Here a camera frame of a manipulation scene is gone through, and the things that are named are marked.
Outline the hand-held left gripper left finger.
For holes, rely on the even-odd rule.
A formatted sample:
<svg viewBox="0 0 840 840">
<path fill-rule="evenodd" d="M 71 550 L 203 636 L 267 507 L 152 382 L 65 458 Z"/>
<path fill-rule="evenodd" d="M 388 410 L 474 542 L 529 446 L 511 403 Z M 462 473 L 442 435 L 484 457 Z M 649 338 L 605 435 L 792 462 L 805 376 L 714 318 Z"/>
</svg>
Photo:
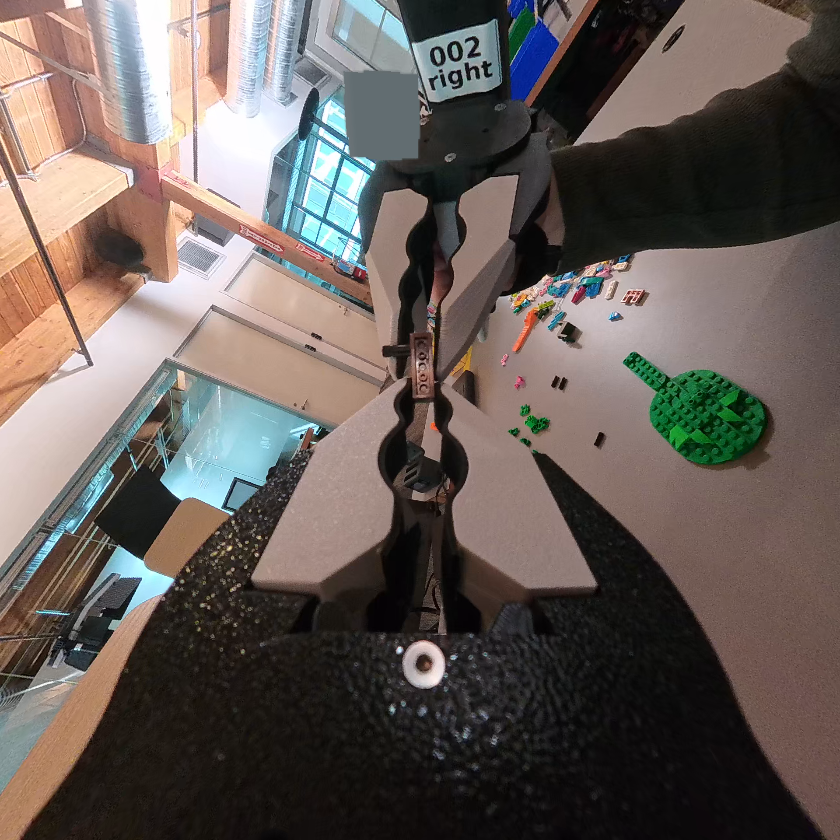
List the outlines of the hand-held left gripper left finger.
<svg viewBox="0 0 840 840">
<path fill-rule="evenodd" d="M 316 445 L 251 575 L 255 589 L 314 595 L 350 613 L 384 591 L 396 502 L 380 455 L 402 394 L 393 384 Z"/>
</svg>

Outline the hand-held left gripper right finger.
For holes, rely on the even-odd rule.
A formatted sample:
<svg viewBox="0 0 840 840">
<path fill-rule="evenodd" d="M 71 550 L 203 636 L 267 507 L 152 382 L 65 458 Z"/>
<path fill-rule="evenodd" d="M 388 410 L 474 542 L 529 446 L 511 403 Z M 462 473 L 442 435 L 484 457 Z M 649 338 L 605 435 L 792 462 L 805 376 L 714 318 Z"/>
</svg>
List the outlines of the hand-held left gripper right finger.
<svg viewBox="0 0 840 840">
<path fill-rule="evenodd" d="M 452 490 L 444 525 L 446 593 L 479 614 L 595 593 L 597 583 L 530 449 L 441 385 L 440 463 Z"/>
</svg>

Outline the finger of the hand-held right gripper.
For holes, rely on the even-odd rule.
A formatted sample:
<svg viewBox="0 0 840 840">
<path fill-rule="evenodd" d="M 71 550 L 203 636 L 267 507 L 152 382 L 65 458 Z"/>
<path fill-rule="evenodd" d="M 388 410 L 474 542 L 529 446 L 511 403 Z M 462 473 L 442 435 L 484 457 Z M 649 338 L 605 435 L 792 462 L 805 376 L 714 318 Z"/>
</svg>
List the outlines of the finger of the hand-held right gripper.
<svg viewBox="0 0 840 840">
<path fill-rule="evenodd" d="M 449 256 L 453 280 L 443 294 L 433 285 L 435 378 L 442 382 L 466 354 L 487 320 L 502 283 L 510 279 L 515 244 L 510 237 L 518 174 L 493 176 L 458 202 L 433 203 L 439 247 Z"/>
<path fill-rule="evenodd" d="M 427 295 L 409 248 L 427 207 L 407 186 L 363 192 L 364 262 L 382 348 L 407 344 L 412 333 L 427 330 Z"/>
</svg>

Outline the brown technic brick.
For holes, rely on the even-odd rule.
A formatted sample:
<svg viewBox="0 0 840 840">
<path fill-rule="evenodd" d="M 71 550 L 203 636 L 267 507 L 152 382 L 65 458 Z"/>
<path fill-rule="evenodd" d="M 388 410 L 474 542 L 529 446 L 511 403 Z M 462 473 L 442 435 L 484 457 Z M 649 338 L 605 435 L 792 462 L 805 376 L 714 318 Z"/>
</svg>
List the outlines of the brown technic brick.
<svg viewBox="0 0 840 840">
<path fill-rule="evenodd" d="M 419 403 L 430 403 L 435 396 L 434 335 L 430 332 L 412 333 L 409 345 L 413 399 Z"/>
</svg>

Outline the grey desk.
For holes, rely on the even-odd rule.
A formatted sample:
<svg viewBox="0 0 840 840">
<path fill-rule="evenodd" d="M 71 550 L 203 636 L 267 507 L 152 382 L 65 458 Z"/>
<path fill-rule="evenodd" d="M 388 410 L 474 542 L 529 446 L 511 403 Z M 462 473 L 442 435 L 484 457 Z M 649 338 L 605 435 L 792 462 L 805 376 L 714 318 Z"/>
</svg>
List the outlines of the grey desk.
<svg viewBox="0 0 840 840">
<path fill-rule="evenodd" d="M 507 299 L 473 354 L 482 410 L 551 418 L 563 510 L 626 588 L 544 603 L 581 677 L 523 796 L 525 838 L 838 838 L 838 225 L 767 245 L 635 256 L 613 300 L 570 304 L 566 345 Z M 645 289 L 640 306 L 621 303 Z M 610 322 L 619 311 L 624 319 Z M 653 429 L 654 392 L 623 364 L 709 369 L 769 425 L 728 465 L 696 465 Z M 568 378 L 561 392 L 555 375 Z M 606 435 L 602 448 L 594 441 Z"/>
</svg>

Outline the person's right hand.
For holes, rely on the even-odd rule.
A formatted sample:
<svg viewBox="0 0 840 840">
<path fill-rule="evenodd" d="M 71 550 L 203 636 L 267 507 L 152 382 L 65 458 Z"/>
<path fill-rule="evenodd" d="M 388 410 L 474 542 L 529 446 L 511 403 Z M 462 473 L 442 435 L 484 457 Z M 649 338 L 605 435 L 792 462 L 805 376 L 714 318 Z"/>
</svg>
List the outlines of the person's right hand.
<svg viewBox="0 0 840 840">
<path fill-rule="evenodd" d="M 558 183 L 554 173 L 550 177 L 549 197 L 540 224 L 548 244 L 552 247 L 561 247 L 565 237 L 565 222 Z"/>
</svg>

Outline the pile of colourful bricks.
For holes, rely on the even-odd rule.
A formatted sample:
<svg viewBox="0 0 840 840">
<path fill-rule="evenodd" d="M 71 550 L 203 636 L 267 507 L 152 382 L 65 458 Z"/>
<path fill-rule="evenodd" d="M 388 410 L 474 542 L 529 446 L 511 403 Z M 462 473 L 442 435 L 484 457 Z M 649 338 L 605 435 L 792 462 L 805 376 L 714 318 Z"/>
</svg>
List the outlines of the pile of colourful bricks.
<svg viewBox="0 0 840 840">
<path fill-rule="evenodd" d="M 611 297 L 616 288 L 616 275 L 629 270 L 634 257 L 634 254 L 621 255 L 561 275 L 545 275 L 531 287 L 512 292 L 510 309 L 515 314 L 534 311 L 538 322 L 546 321 L 549 329 L 555 329 L 565 318 L 564 303 L 577 304 L 596 298 L 605 287 Z"/>
</svg>

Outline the white door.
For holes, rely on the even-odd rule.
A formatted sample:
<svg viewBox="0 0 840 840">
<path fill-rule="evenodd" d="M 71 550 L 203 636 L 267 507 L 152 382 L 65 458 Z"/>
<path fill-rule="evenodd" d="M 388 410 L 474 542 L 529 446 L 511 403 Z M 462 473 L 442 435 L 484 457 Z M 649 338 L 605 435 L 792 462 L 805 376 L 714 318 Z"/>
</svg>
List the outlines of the white door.
<svg viewBox="0 0 840 840">
<path fill-rule="evenodd" d="M 329 426 L 357 413 L 382 387 L 307 344 L 278 337 L 215 308 L 171 359 L 185 370 Z"/>
<path fill-rule="evenodd" d="M 339 351 L 377 380 L 386 378 L 372 315 L 341 295 L 257 253 L 238 269 L 224 294 L 296 330 L 312 347 Z"/>
</svg>

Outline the pile of small green bricks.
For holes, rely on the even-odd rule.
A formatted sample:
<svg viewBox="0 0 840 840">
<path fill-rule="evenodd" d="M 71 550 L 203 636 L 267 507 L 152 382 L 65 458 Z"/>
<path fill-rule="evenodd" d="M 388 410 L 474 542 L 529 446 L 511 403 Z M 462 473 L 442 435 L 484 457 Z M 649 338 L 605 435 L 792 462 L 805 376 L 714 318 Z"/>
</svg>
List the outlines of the pile of small green bricks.
<svg viewBox="0 0 840 840">
<path fill-rule="evenodd" d="M 518 409 L 517 422 L 507 430 L 507 433 L 535 453 L 537 450 L 533 446 L 534 439 L 546 432 L 550 424 L 551 421 L 547 416 L 534 414 L 531 406 L 524 403 Z"/>
</svg>

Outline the black battery charger case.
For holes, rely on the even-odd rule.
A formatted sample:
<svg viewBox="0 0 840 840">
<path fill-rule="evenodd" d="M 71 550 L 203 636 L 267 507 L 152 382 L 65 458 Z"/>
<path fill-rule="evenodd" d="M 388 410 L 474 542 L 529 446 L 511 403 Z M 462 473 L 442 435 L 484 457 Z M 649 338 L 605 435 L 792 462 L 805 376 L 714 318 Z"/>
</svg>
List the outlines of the black battery charger case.
<svg viewBox="0 0 840 840">
<path fill-rule="evenodd" d="M 405 488 L 426 494 L 438 488 L 442 475 L 438 461 L 426 456 L 423 448 L 406 441 Z"/>
</svg>

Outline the blue storage bin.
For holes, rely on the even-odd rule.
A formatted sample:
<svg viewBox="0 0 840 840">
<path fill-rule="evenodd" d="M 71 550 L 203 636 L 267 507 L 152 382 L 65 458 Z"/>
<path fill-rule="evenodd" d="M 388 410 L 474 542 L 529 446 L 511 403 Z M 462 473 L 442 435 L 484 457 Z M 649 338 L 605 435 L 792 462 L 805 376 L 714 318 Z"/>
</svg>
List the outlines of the blue storage bin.
<svg viewBox="0 0 840 840">
<path fill-rule="evenodd" d="M 560 42 L 542 21 L 535 22 L 511 61 L 511 96 L 525 99 L 554 56 Z"/>
</svg>

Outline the wooden work table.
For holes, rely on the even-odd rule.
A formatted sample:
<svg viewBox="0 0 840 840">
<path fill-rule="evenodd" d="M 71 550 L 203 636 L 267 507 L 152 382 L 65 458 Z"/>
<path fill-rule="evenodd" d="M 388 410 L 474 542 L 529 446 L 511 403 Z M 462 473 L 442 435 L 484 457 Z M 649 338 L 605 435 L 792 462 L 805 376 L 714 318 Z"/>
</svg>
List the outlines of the wooden work table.
<svg viewBox="0 0 840 840">
<path fill-rule="evenodd" d="M 540 74 L 535 77 L 533 83 L 526 90 L 527 96 L 524 102 L 527 106 L 533 107 L 534 103 L 539 98 L 543 89 L 551 79 L 552 74 L 559 67 L 561 60 L 571 49 L 574 40 L 577 38 L 583 27 L 587 23 L 590 16 L 597 9 L 599 1 L 585 1 L 572 2 L 572 12 L 574 13 L 570 22 L 563 31 L 563 36 L 560 39 L 556 50 L 552 53 L 550 58 L 539 64 Z"/>
</svg>

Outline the small wooden document stand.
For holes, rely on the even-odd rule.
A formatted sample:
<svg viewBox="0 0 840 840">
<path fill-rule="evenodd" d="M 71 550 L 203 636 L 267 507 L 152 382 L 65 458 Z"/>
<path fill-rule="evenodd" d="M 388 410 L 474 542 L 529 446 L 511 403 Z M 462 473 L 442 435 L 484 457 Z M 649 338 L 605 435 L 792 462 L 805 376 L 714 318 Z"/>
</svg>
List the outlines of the small wooden document stand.
<svg viewBox="0 0 840 840">
<path fill-rule="evenodd" d="M 145 553 L 145 567 L 175 578 L 228 519 L 228 512 L 202 500 L 183 499 Z"/>
</svg>

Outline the black floor lamp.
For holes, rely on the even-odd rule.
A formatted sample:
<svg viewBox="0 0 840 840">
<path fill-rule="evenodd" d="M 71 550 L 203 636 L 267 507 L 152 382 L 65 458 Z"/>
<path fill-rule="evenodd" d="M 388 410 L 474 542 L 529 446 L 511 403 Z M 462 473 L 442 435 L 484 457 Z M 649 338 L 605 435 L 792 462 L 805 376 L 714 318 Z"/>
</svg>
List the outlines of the black floor lamp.
<svg viewBox="0 0 840 840">
<path fill-rule="evenodd" d="M 298 128 L 302 159 L 292 208 L 303 243 L 359 266 L 363 261 L 359 203 L 373 164 L 350 155 L 344 128 L 343 106 L 328 101 L 322 109 L 318 90 L 311 89 Z"/>
</svg>

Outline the black tilted panel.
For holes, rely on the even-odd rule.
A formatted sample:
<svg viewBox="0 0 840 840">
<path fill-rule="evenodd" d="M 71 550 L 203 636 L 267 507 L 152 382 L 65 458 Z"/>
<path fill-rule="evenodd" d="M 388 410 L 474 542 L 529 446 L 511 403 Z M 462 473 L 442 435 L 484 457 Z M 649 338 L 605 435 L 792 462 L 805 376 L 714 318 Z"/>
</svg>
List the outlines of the black tilted panel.
<svg viewBox="0 0 840 840">
<path fill-rule="evenodd" d="M 147 467 L 140 467 L 95 517 L 120 548 L 144 560 L 182 500 Z"/>
</svg>

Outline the black office chair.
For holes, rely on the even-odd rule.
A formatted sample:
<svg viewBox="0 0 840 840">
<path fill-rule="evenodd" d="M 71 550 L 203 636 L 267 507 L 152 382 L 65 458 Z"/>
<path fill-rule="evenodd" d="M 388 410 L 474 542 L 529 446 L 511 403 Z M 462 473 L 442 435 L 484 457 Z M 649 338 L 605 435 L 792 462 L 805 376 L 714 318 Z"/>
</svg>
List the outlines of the black office chair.
<svg viewBox="0 0 840 840">
<path fill-rule="evenodd" d="M 58 626 L 47 666 L 67 665 L 86 671 L 114 633 L 112 624 L 122 621 L 140 577 L 113 573 L 93 588 L 89 596 Z"/>
</svg>

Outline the black ceiling speaker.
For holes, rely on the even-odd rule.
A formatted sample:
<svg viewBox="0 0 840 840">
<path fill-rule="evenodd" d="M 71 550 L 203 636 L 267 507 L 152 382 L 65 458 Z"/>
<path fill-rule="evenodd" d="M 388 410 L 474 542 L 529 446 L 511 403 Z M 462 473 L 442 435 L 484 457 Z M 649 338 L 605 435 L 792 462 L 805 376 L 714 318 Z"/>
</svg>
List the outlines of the black ceiling speaker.
<svg viewBox="0 0 840 840">
<path fill-rule="evenodd" d="M 104 263 L 121 269 L 149 276 L 152 269 L 145 264 L 145 252 L 142 245 L 132 237 L 106 228 L 95 238 L 93 248 Z"/>
</svg>

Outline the white tray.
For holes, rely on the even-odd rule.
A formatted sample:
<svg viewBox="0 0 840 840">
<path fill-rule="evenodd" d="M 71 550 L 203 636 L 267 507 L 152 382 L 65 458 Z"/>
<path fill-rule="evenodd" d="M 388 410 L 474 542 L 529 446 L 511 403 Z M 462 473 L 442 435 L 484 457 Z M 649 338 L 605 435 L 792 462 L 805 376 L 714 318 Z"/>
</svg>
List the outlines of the white tray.
<svg viewBox="0 0 840 840">
<path fill-rule="evenodd" d="M 1 797 L 1 838 L 22 838 L 72 771 L 112 698 L 154 609 L 152 597 L 122 620 L 55 719 L 16 771 Z"/>
</svg>

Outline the white wall vent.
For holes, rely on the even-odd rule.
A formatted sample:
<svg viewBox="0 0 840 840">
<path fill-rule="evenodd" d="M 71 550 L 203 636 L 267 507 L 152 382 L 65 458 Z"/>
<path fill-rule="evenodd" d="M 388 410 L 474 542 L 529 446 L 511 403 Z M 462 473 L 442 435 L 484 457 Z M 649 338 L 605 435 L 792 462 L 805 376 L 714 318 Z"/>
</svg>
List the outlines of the white wall vent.
<svg viewBox="0 0 840 840">
<path fill-rule="evenodd" d="M 223 252 L 206 247 L 195 238 L 184 238 L 177 247 L 178 267 L 210 280 L 226 260 Z"/>
</svg>

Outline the silver air duct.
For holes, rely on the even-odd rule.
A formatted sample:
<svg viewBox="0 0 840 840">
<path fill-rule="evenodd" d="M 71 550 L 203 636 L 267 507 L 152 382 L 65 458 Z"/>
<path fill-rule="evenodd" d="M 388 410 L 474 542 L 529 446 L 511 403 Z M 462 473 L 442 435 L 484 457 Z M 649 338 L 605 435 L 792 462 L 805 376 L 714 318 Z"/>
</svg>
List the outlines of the silver air duct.
<svg viewBox="0 0 840 840">
<path fill-rule="evenodd" d="M 169 1 L 84 1 L 104 122 L 155 145 L 172 133 Z"/>
<path fill-rule="evenodd" d="M 274 1 L 269 19 L 264 75 L 264 93 L 273 102 L 287 106 L 295 95 L 291 91 L 306 1 Z"/>
<path fill-rule="evenodd" d="M 240 117 L 259 113 L 266 67 L 271 1 L 231 1 L 224 100 Z"/>
</svg>

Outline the round green base plate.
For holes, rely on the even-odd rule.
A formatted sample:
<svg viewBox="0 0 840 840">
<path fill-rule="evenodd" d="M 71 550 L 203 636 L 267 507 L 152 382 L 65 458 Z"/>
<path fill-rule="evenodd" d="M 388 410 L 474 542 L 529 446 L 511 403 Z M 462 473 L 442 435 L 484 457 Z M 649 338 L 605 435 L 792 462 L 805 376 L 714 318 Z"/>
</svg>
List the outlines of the round green base plate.
<svg viewBox="0 0 840 840">
<path fill-rule="evenodd" d="M 768 424 L 761 401 L 727 377 L 708 370 L 667 376 L 654 370 L 648 411 L 654 430 L 688 461 L 718 466 L 746 455 Z"/>
</svg>

